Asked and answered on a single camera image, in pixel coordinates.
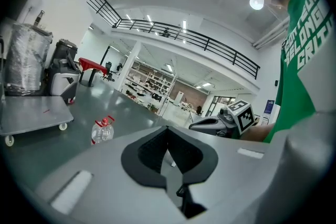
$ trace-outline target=plastic-wrapped object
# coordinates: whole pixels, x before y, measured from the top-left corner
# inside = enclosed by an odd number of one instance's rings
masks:
[[[5,67],[9,95],[34,95],[41,87],[53,34],[36,26],[14,24]]]

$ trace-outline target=white column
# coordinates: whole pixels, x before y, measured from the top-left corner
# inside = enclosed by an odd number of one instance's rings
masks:
[[[132,68],[132,65],[135,61],[135,58],[138,56],[139,52],[141,50],[141,42],[137,41],[134,45],[134,48],[131,51],[131,54],[128,56],[121,72],[119,75],[119,78],[116,80],[114,84],[114,88],[118,91],[121,91],[122,86],[124,85],[125,79],[130,72],[130,69]]]

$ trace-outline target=person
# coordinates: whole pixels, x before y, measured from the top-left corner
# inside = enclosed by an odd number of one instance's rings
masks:
[[[291,128],[315,112],[298,72],[323,46],[328,34],[334,31],[334,14],[326,0],[264,0],[264,3],[285,9],[290,18],[287,38],[281,46],[281,72],[276,97],[280,113],[275,124],[253,126],[241,139],[269,143],[276,132]]]
[[[169,31],[169,28],[166,27],[163,32],[161,33],[161,36],[162,37],[169,37],[170,36],[170,33],[168,32]]]
[[[117,66],[117,75],[120,75],[121,70],[122,70],[122,63],[119,63]]]

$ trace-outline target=balcony railing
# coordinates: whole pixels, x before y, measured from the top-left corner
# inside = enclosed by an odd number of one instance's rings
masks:
[[[121,20],[119,14],[106,0],[86,0],[93,10],[98,13],[110,26],[115,26]]]
[[[197,46],[204,51],[210,51],[224,58],[232,65],[243,69],[257,79],[258,70],[260,68],[259,65],[216,39],[176,25],[149,22],[147,20],[122,19],[106,0],[87,0],[87,3],[113,28],[141,31],[169,39],[179,40],[186,46]]]
[[[228,45],[198,32],[160,22],[149,22],[147,20],[130,21],[128,19],[122,19],[117,24],[117,28],[133,29],[145,33],[152,33],[157,36],[167,37],[169,39],[180,40],[183,44],[186,44],[186,46],[195,45],[205,51],[211,51],[214,54],[223,57],[234,66],[242,68],[257,79],[258,69],[260,68],[259,65]]]

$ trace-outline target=gray cart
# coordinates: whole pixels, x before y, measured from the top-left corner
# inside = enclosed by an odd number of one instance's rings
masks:
[[[7,146],[14,144],[14,134],[57,125],[63,131],[74,120],[61,96],[5,97],[1,106],[0,135]]]

